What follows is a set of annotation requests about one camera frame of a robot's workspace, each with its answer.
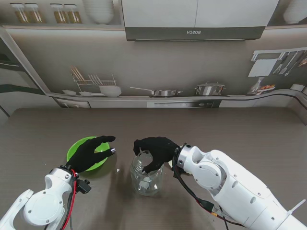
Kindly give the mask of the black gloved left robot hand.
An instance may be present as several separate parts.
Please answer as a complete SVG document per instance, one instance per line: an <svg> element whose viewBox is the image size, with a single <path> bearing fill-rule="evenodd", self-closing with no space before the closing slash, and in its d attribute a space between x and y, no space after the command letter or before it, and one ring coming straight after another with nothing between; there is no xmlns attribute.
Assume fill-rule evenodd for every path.
<svg viewBox="0 0 307 230"><path fill-rule="evenodd" d="M82 173L90 167L112 156L114 153L111 149L95 153L94 151L102 143L113 142L115 136L100 136L85 141L80 145L74 155L68 160L65 166L70 166L76 173Z"/></svg>

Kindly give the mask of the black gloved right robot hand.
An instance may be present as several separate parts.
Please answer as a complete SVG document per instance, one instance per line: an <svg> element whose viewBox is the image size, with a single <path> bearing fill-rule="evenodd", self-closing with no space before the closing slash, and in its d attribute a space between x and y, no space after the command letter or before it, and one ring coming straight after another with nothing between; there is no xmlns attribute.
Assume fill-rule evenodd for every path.
<svg viewBox="0 0 307 230"><path fill-rule="evenodd" d="M148 137L134 141L133 151L137 156L141 151L148 151L152 156L152 162L145 166L142 173L150 173L160 169L165 163L172 160L175 150L179 145L165 137Z"/></svg>

